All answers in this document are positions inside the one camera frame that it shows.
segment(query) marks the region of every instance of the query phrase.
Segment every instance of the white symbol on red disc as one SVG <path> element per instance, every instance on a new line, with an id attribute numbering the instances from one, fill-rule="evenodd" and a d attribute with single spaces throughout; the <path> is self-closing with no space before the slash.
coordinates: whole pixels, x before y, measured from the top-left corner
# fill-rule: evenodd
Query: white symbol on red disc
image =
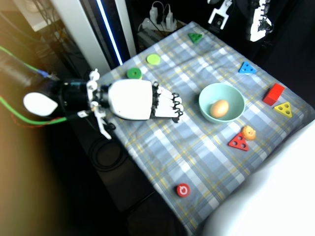
<path id="1" fill-rule="evenodd" d="M 177 194 L 180 196 L 180 197 L 187 197 L 190 193 L 190 188 L 187 184 L 185 183 L 181 183 L 177 186 Z"/>

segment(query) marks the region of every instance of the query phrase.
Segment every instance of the tablecloth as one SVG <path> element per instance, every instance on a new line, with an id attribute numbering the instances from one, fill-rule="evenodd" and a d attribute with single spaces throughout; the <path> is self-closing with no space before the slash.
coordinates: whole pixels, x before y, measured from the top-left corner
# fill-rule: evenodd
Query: tablecloth
<path id="1" fill-rule="evenodd" d="M 193 44 L 188 33 L 203 34 Z M 149 54 L 161 56 L 159 65 L 146 62 Z M 189 234 L 255 170 L 293 131 L 315 118 L 314 109 L 286 88 L 278 102 L 289 101 L 292 118 L 273 110 L 262 99 L 276 82 L 267 72 L 238 73 L 244 56 L 192 22 L 154 46 L 131 58 L 101 77 L 99 84 L 126 78 L 126 71 L 139 67 L 143 79 L 180 94 L 185 112 L 183 122 L 151 119 L 128 121 L 112 115 L 115 134 L 158 193 L 175 212 Z M 229 124 L 212 124 L 200 113 L 198 96 L 212 83 L 236 87 L 244 96 L 244 114 Z M 249 151 L 229 147 L 227 143 L 250 125 L 257 138 L 248 141 Z M 174 190 L 179 183 L 190 186 L 190 195 L 181 198 Z"/>

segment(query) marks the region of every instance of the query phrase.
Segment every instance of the red rectangular block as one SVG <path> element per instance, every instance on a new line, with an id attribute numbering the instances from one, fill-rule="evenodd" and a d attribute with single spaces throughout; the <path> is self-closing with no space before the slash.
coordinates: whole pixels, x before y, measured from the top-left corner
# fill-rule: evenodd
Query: red rectangular block
<path id="1" fill-rule="evenodd" d="M 275 104 L 275 102 L 279 99 L 282 92 L 284 91 L 284 87 L 279 84 L 274 84 L 270 91 L 267 93 L 265 98 L 263 99 L 264 103 L 267 103 L 269 106 Z"/>

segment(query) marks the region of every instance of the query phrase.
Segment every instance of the triangle block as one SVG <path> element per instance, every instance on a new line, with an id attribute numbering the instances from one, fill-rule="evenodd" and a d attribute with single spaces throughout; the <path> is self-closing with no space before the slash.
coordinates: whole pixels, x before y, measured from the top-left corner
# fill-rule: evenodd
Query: triangle block
<path id="1" fill-rule="evenodd" d="M 279 112 L 281 115 L 292 118 L 291 104 L 289 102 L 285 102 L 283 104 L 275 106 L 274 110 L 276 112 Z"/>
<path id="2" fill-rule="evenodd" d="M 198 43 L 202 39 L 202 34 L 199 33 L 189 33 L 188 36 L 193 44 Z"/>
<path id="3" fill-rule="evenodd" d="M 249 147 L 246 143 L 246 140 L 242 134 L 242 132 L 238 133 L 232 140 L 231 142 L 228 143 L 228 145 L 230 147 L 233 147 L 233 148 L 238 148 L 240 150 L 243 150 L 243 151 L 248 151 L 249 150 Z"/>
<path id="4" fill-rule="evenodd" d="M 245 61 L 241 67 L 241 69 L 238 71 L 241 74 L 254 74 L 256 73 L 256 69 L 249 64 L 247 61 Z"/>

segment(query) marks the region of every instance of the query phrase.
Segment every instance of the light blue bowl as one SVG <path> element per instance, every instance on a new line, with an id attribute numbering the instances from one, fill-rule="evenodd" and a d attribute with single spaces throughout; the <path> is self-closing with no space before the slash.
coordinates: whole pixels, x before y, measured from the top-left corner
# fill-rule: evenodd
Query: light blue bowl
<path id="1" fill-rule="evenodd" d="M 224 99 L 229 104 L 225 116 L 216 119 L 210 115 L 211 106 L 218 100 Z M 216 124 L 228 123 L 240 117 L 245 110 L 244 97 L 235 87 L 225 84 L 211 84 L 205 87 L 199 95 L 199 107 L 203 116 Z"/>

